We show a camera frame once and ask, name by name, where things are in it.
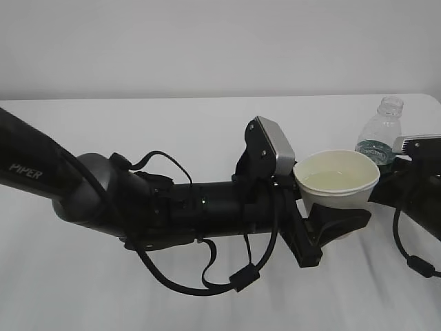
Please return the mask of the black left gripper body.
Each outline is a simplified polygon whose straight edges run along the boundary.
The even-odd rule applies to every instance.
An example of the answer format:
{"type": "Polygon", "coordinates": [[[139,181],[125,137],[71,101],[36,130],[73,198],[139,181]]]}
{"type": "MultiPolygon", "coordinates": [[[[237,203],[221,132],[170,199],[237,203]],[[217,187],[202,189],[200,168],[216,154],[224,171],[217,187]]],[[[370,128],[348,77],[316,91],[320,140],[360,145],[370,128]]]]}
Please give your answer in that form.
{"type": "Polygon", "coordinates": [[[300,189],[293,172],[286,176],[276,175],[267,184],[269,185],[270,238],[258,267],[262,268],[267,263],[274,251],[277,236],[282,237],[301,268],[318,266],[322,250],[312,243],[305,219],[296,204],[300,199],[300,189]]]}

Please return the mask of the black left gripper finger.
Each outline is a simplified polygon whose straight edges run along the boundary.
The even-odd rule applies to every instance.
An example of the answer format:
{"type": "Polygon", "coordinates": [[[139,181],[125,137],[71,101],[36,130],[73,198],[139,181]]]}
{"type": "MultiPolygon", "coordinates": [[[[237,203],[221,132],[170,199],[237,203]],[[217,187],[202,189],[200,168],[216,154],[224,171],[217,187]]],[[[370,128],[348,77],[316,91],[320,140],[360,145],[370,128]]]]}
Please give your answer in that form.
{"type": "Polygon", "coordinates": [[[367,226],[371,213],[365,209],[339,209],[314,203],[303,219],[311,242],[323,247],[336,239],[367,226]]]}

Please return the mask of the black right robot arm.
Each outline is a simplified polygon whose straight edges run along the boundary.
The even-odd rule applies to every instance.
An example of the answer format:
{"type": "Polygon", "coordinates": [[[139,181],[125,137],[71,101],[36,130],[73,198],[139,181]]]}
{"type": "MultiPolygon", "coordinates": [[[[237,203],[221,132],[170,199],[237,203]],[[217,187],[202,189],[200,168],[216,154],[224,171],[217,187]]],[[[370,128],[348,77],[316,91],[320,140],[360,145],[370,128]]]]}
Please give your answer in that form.
{"type": "Polygon", "coordinates": [[[395,158],[380,166],[380,180],[370,202],[402,211],[435,238],[440,238],[440,160],[395,158]]]}

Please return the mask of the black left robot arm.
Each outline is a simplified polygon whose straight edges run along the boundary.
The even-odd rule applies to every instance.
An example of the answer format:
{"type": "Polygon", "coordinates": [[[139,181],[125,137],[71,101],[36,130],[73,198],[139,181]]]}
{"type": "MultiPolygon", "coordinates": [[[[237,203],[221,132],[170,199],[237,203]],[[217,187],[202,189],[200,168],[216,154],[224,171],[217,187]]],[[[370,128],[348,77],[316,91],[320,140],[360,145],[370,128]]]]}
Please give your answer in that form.
{"type": "Polygon", "coordinates": [[[142,252],[207,238],[270,233],[282,237],[303,268],[317,266],[322,247],[365,227],[367,210],[296,205],[292,150],[280,126],[261,116],[245,130],[245,151],[229,181],[176,184],[150,174],[144,156],[71,155],[46,134],[1,111],[1,183],[51,200],[63,220],[119,238],[142,252]]]}

